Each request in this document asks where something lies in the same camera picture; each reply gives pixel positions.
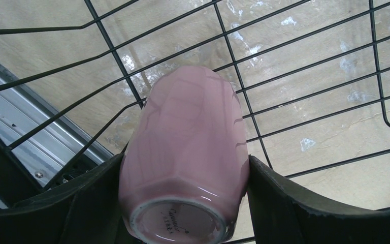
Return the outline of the pink faceted ceramic cup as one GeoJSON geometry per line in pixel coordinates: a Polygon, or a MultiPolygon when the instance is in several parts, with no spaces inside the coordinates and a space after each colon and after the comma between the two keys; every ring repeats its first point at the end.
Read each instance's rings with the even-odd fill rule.
{"type": "Polygon", "coordinates": [[[118,201],[128,232],[145,243],[232,238],[249,159],[239,98],[201,66],[152,87],[124,153],[118,201]]]}

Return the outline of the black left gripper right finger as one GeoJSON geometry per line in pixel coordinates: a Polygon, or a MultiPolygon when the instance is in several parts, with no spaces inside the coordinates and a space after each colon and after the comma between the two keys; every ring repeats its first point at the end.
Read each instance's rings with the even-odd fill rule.
{"type": "Polygon", "coordinates": [[[322,196],[249,157],[248,200],[256,243],[390,243],[390,209],[322,196]]]}

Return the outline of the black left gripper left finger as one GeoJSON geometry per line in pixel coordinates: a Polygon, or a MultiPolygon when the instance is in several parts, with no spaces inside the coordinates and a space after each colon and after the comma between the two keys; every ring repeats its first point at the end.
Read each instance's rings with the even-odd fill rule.
{"type": "Polygon", "coordinates": [[[51,190],[0,208],[0,243],[114,243],[123,154],[51,190]]]}

